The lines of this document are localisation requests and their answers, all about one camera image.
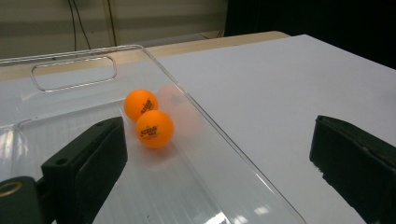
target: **transparent plastic container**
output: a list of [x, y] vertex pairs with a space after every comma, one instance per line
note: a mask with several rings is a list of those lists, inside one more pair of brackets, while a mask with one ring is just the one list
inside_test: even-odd
[[[15, 106], [0, 110], [16, 118], [0, 125], [0, 181], [38, 180], [41, 164], [55, 152], [94, 123], [121, 116], [128, 162], [94, 223], [305, 223], [144, 48], [0, 61], [0, 76], [14, 68], [31, 79], [17, 80], [23, 84]], [[141, 145], [124, 114], [123, 99], [136, 89], [155, 93], [175, 123], [164, 148]]]

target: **beige wall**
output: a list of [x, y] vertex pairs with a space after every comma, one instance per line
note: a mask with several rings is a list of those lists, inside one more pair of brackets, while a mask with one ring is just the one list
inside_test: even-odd
[[[75, 0], [92, 48], [114, 46], [107, 0]], [[227, 0], [110, 0], [118, 45], [224, 28]], [[78, 49], [87, 49], [75, 11]], [[1, 0], [0, 59], [74, 50], [67, 0]]]

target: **black plastic part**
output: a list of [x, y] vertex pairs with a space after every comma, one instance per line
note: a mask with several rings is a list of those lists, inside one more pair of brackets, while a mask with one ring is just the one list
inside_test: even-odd
[[309, 159], [367, 223], [396, 223], [396, 148], [364, 130], [318, 116]]
[[126, 162], [122, 118], [91, 126], [47, 160], [41, 168], [57, 223], [92, 223]]
[[35, 180], [20, 176], [0, 183], [0, 223], [46, 224]]

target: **orange ping pong ball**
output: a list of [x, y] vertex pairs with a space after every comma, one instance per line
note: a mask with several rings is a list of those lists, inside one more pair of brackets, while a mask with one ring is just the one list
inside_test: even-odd
[[158, 109], [158, 100], [147, 90], [131, 91], [125, 98], [124, 111], [129, 119], [137, 121], [147, 111]]
[[174, 134], [172, 119], [160, 110], [150, 110], [137, 120], [135, 127], [139, 141], [146, 147], [164, 147]]

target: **white tabletop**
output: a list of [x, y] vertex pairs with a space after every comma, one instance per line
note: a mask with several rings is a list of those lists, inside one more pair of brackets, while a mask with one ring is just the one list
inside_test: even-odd
[[396, 146], [396, 71], [307, 35], [161, 58], [308, 224], [364, 223], [309, 160], [317, 115]]

